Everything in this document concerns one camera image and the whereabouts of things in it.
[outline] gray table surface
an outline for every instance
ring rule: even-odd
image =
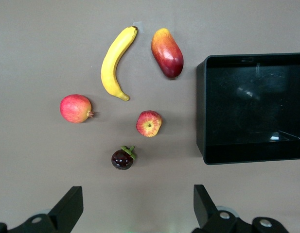
[[[104,90],[100,69],[138,21],[144,33],[117,70],[124,102]],[[184,56],[175,81],[150,49],[162,27]],[[204,184],[244,221],[268,216],[300,233],[300,160],[208,166],[195,144],[196,66],[215,54],[282,52],[300,52],[300,0],[0,1],[0,221],[15,227],[81,185],[74,233],[189,233],[193,185]],[[94,119],[61,117],[61,99],[75,93],[91,100]],[[156,137],[135,129],[144,110],[164,119]],[[127,171],[110,162],[121,145],[136,146]]]

